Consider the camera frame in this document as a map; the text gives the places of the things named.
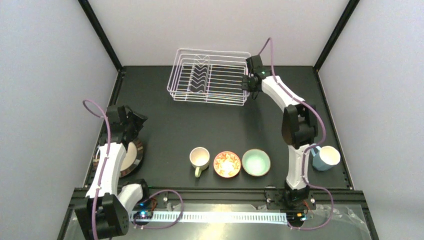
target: mug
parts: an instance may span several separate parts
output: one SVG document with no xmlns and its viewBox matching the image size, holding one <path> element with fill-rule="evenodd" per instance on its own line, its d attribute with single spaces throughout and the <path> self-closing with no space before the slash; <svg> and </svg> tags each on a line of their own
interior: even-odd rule
<svg viewBox="0 0 424 240">
<path fill-rule="evenodd" d="M 196 178 L 200 177 L 203 170 L 209 167 L 209 151 L 204 147 L 196 147 L 190 152 L 190 162 L 195 168 L 194 175 Z"/>
<path fill-rule="evenodd" d="M 312 166 L 318 171 L 326 171 L 336 166 L 340 162 L 340 152 L 332 146 L 316 146 L 318 150 L 315 153 L 312 148 Z"/>
</svg>

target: white wall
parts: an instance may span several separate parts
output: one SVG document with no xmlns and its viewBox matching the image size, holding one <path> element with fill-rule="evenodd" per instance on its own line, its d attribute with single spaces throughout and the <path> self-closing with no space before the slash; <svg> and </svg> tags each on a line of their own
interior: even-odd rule
<svg viewBox="0 0 424 240">
<path fill-rule="evenodd" d="M 312 66 L 348 0 L 90 0 L 121 63 L 172 65 L 178 48 L 246 51 Z M 269 64 L 269 50 L 262 56 Z"/>
<path fill-rule="evenodd" d="M 0 239 L 58 237 L 116 74 L 78 1 L 0 1 Z"/>
<path fill-rule="evenodd" d="M 320 73 L 380 239 L 424 239 L 424 1 L 360 1 Z"/>
</svg>

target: small plate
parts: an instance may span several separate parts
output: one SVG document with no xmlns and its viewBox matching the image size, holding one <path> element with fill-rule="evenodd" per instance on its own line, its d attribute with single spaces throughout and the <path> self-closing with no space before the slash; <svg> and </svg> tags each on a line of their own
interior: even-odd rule
<svg viewBox="0 0 424 240">
<path fill-rule="evenodd" d="M 213 168 L 219 176 L 232 178 L 240 172 L 242 162 L 234 152 L 223 151 L 213 160 Z"/>
<path fill-rule="evenodd" d="M 260 177 L 268 173 L 271 161 L 268 154 L 260 149 L 250 149 L 241 158 L 243 169 L 250 175 Z"/>
</svg>

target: white mug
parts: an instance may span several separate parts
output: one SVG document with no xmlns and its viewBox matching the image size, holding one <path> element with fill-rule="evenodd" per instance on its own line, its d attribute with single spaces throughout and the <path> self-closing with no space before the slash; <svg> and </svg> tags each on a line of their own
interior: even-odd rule
<svg viewBox="0 0 424 240">
<path fill-rule="evenodd" d="M 209 167 L 209 151 L 204 147 L 196 147 L 190 152 L 191 165 L 196 169 L 194 175 L 196 178 L 200 177 L 203 170 Z"/>
</svg>

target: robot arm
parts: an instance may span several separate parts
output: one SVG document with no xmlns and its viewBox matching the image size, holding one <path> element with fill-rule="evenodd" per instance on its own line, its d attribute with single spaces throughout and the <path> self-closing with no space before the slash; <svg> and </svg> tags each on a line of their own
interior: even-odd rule
<svg viewBox="0 0 424 240">
<path fill-rule="evenodd" d="M 280 76 L 276 76 L 277 82 L 273 76 L 268 76 L 262 80 L 262 91 L 269 95 L 272 100 L 279 106 L 284 113 L 285 108 L 292 105 L 296 106 L 299 103 L 289 97 L 279 86 L 282 85 L 285 89 L 297 99 L 304 101 L 303 98 L 298 97 L 292 92 L 284 83 L 281 81 Z M 304 144 L 295 148 L 293 145 L 288 145 L 288 174 L 286 182 L 288 186 L 293 190 L 299 190 L 306 188 L 306 184 L 302 179 L 302 154 L 304 150 L 309 147 L 309 144 Z M 306 159 L 309 159 L 309 152 L 306 155 Z M 305 179 L 308 180 L 308 161 L 305 162 Z"/>
<path fill-rule="evenodd" d="M 144 179 L 124 186 L 118 195 L 118 180 L 122 162 L 127 154 L 128 144 L 143 128 L 146 116 L 133 112 L 125 106 L 109 106 L 106 116 L 110 125 L 111 143 L 108 159 L 104 165 L 108 135 L 100 136 L 100 159 L 93 184 L 84 200 L 75 205 L 75 214 L 86 240 L 93 239 L 92 207 L 99 188 L 96 205 L 96 231 L 99 239 L 125 235 L 129 229 L 129 214 L 136 203 L 149 196 Z M 100 175 L 101 183 L 97 185 Z"/>
<path fill-rule="evenodd" d="M 248 58 L 246 62 L 249 75 L 243 79 L 242 89 L 251 93 L 264 92 L 283 112 L 281 134 L 288 145 L 288 175 L 283 198 L 288 207 L 294 207 L 309 196 L 309 187 L 302 178 L 302 155 L 318 135 L 318 123 L 313 113 L 294 98 L 300 101 L 305 100 L 292 92 L 279 76 L 275 76 L 276 79 L 274 79 L 270 69 L 263 66 L 259 55 Z M 306 180 L 308 180 L 307 160 L 304 163 Z"/>
</svg>

